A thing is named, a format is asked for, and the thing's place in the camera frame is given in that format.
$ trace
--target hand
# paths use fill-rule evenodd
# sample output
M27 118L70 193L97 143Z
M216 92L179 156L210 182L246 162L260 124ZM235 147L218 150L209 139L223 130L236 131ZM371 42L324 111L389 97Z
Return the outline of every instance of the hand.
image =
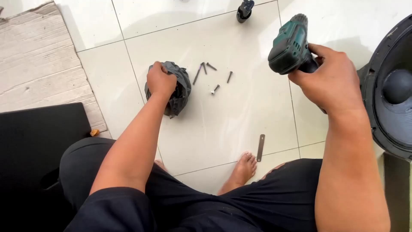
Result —
M309 44L309 50L318 55L316 61L321 66L314 73L295 70L288 75L289 79L329 115L365 110L359 77L346 54L315 44Z
M147 74L147 87L152 95L160 95L169 100L176 89L177 77L175 74L167 74L167 69L159 61Z

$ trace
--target cordless drill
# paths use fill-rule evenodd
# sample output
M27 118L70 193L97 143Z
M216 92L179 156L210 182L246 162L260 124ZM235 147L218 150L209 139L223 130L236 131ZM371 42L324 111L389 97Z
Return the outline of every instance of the cordless drill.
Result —
M307 17L297 14L279 29L267 58L274 72L284 75L296 69L305 73L318 69L319 65L308 48L307 28Z

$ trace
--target cardboard sheet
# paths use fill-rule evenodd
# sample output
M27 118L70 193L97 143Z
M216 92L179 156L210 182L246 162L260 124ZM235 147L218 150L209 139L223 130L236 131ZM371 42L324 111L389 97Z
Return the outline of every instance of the cardboard sheet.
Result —
M56 4L1 20L0 112L71 102L83 103L92 129L107 130Z

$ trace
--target bare foot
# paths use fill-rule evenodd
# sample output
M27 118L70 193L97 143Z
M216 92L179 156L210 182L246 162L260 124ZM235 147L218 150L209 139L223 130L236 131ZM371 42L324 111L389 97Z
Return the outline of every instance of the bare foot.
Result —
M167 169L166 169L166 167L164 166L164 164L163 164L163 162L162 162L161 160L157 159L157 160L154 161L154 163L157 164L159 167L161 167L161 168L162 168L163 170L165 170L166 172L168 172Z
M244 186L246 182L255 175L257 166L256 158L252 153L249 151L244 152L229 179L219 190L218 195L225 194L238 187Z

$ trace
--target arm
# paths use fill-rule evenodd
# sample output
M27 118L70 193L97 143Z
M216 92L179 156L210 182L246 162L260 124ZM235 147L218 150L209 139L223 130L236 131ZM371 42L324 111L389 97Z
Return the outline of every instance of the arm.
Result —
M109 187L132 187L145 192L155 159L160 123L176 87L176 76L167 75L159 62L147 74L152 93L104 158L90 194Z
M322 65L315 73L295 71L289 78L329 117L315 199L318 231L388 232L389 213L355 67L342 52L309 48Z

